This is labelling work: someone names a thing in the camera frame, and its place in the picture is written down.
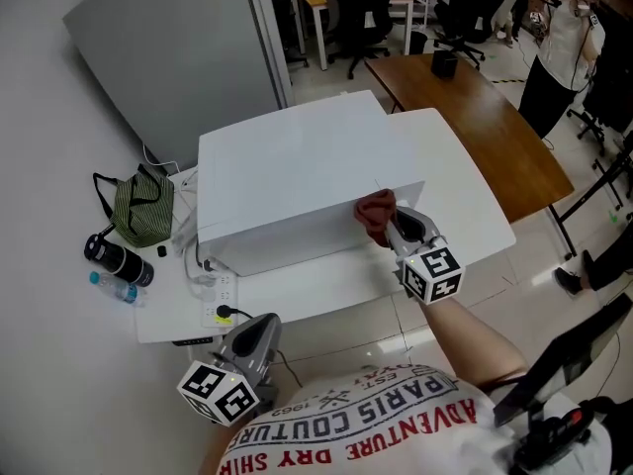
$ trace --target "gray partition wall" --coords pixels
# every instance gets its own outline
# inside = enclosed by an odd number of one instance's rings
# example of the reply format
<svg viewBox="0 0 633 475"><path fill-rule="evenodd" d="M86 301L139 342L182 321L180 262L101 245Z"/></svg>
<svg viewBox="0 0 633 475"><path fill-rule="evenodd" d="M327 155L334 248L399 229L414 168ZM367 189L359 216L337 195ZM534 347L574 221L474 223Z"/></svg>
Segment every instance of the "gray partition wall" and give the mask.
<svg viewBox="0 0 633 475"><path fill-rule="evenodd" d="M64 23L151 152L185 168L200 135L292 104L266 14L265 0L84 0Z"/></svg>

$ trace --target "black trash bin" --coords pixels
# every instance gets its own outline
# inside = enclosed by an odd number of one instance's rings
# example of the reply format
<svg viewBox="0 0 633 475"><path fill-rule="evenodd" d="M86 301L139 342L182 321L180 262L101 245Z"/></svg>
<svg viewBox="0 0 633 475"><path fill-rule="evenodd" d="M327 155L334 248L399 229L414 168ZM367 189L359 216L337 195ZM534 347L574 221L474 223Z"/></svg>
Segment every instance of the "black trash bin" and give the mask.
<svg viewBox="0 0 633 475"><path fill-rule="evenodd" d="M422 32L411 32L411 44L408 53L422 54L427 40L428 37Z"/></svg>

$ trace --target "green striped bag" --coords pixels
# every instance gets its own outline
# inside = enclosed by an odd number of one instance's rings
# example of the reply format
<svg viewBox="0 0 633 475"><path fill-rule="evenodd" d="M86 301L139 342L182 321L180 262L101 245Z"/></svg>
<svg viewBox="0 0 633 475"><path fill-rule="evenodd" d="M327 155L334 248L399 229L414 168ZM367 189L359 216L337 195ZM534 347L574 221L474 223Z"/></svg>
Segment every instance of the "green striped bag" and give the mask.
<svg viewBox="0 0 633 475"><path fill-rule="evenodd" d="M171 236L174 184L140 164L128 181L107 178L96 172L92 179L106 216L123 238L137 248L152 246ZM117 187L113 210L99 191L97 180Z"/></svg>

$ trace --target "power strip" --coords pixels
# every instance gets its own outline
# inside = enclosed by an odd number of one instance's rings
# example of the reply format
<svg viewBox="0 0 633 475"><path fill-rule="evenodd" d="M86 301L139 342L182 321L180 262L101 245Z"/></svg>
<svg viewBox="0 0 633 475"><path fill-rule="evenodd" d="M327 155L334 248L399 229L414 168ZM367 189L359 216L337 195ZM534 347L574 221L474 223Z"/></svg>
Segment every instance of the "power strip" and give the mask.
<svg viewBox="0 0 633 475"><path fill-rule="evenodd" d="M216 294L213 300L205 300L202 305L203 328L226 328L228 331L239 324L235 315L228 319L218 317L216 308L227 305L237 308L237 276L231 271L216 271L216 283L209 287Z"/></svg>

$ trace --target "black bag strap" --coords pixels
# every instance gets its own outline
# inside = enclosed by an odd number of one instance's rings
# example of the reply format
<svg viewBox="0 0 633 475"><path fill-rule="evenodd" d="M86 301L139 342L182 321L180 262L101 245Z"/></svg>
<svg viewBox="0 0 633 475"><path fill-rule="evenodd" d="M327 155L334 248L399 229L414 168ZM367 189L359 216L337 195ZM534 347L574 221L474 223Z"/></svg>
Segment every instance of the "black bag strap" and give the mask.
<svg viewBox="0 0 633 475"><path fill-rule="evenodd" d="M130 203L128 204L128 228L132 231L135 236L138 236L134 227L132 227L132 206L141 206L143 204L154 204L160 200L161 190L160 184L156 181L148 171L145 169L142 163L138 165L138 172L140 172L143 176L149 178L149 180L154 184L157 190L155 199L135 199L135 190L136 190L136 175L132 178L132 190L130 191Z"/></svg>
<svg viewBox="0 0 633 475"><path fill-rule="evenodd" d="M156 187L157 190L157 194L156 194L156 198L155 199L135 199L135 188L136 188L136 176L133 178L132 180L132 194L130 195L130 207L132 206L139 206L141 204L154 204L156 202L158 202L160 200L160 184L158 184L158 181L156 181L156 178L153 177L149 171L147 171L147 169L145 169L145 167L143 166L142 163L140 163L138 165L138 172L140 172L142 175L146 176Z"/></svg>
<svg viewBox="0 0 633 475"><path fill-rule="evenodd" d="M103 207L103 211L105 212L106 217L108 217L108 220L110 220L112 218L112 208L108 204L108 201L106 201L105 197L99 191L99 184L97 183L98 179L107 181L108 183L113 184L115 186L119 184L119 180L117 178L108 178L106 176L102 176L101 174L97 174L96 172L92 175L92 180L95 183L95 190L97 190L97 195L99 196L99 200L101 201L101 206Z"/></svg>

